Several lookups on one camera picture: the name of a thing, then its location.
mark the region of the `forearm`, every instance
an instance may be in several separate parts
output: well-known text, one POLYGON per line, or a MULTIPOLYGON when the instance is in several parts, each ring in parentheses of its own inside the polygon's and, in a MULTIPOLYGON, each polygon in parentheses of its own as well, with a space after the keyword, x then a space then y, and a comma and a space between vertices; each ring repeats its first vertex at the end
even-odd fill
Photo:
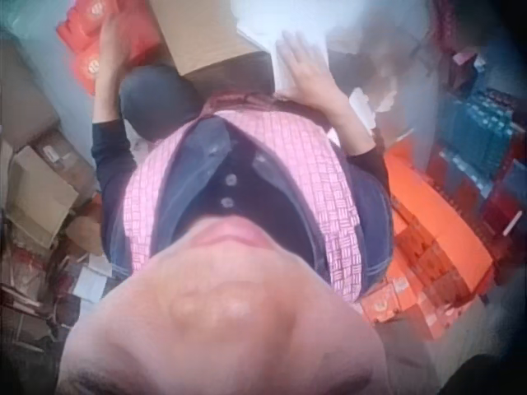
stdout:
POLYGON ((324 111, 337 132, 341 147, 350 156, 358 156, 375 148, 373 136, 361 122, 347 98, 324 111))
POLYGON ((96 79, 93 123, 109 122, 119 118, 119 77, 117 73, 101 74, 96 79))

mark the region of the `open cardboard box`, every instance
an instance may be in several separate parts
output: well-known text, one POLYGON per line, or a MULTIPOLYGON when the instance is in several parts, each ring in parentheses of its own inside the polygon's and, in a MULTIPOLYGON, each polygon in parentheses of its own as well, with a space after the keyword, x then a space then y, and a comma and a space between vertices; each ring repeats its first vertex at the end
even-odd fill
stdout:
POLYGON ((29 146, 14 156, 6 216, 36 243, 51 247, 77 196, 29 146))

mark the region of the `person's left hand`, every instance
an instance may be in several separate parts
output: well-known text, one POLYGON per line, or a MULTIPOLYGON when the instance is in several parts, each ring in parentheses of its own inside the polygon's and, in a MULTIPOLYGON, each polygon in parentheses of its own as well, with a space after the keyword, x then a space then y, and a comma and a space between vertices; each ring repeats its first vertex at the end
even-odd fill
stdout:
POLYGON ((100 30, 99 72, 97 79, 114 80, 126 68, 130 53, 129 42, 124 37, 119 16, 109 16, 100 30))

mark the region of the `pink cloth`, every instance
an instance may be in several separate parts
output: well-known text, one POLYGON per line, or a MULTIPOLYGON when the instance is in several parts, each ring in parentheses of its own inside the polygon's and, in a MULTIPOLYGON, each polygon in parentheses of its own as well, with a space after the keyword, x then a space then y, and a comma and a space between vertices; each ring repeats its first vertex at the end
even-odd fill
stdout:
MULTIPOLYGON (((283 163, 303 193, 324 235, 335 292, 354 301, 361 290, 361 253, 355 226, 359 215, 346 176, 324 130, 299 115, 252 109, 216 113, 259 142, 283 163)), ((170 158, 193 123, 165 139, 132 175, 124 197, 124 231, 134 271, 150 258, 156 204, 170 158)))

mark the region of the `person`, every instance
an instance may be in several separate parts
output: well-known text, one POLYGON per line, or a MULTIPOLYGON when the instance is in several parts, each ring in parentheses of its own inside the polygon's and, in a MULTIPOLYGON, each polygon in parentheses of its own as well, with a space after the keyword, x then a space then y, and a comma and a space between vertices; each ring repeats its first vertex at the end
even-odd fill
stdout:
POLYGON ((58 392, 389 393, 351 306, 391 259, 388 175, 321 54, 284 33, 294 89, 203 103, 173 67, 120 83, 117 26, 100 36, 92 155, 104 250, 131 276, 72 329, 58 392), (123 118, 156 143, 138 167, 123 118))

